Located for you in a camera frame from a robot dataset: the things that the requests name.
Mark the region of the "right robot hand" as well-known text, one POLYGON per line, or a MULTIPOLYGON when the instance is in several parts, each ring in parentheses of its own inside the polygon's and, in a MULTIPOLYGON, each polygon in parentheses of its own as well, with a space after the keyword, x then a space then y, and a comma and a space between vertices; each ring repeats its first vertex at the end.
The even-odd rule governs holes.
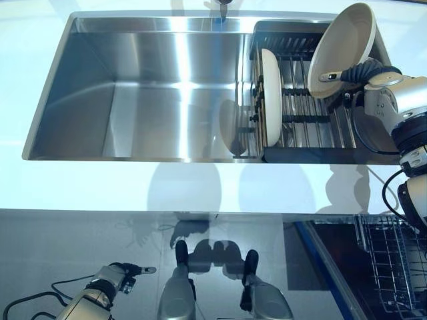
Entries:
POLYGON ((346 83, 366 84, 371 78, 387 72, 402 75, 399 68, 391 65, 384 65, 377 59, 368 58, 365 62, 353 65, 346 70, 323 73, 318 79, 323 83, 341 81, 346 83))

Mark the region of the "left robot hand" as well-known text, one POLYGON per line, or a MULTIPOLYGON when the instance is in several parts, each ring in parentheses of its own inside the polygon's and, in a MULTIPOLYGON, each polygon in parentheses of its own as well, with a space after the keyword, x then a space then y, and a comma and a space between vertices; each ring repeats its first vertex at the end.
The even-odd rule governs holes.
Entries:
POLYGON ((155 267, 140 267, 133 263, 111 263, 103 266, 91 279, 90 283, 96 281, 107 281, 115 292, 130 293, 133 289, 136 277, 139 275, 150 275, 157 271, 155 267))

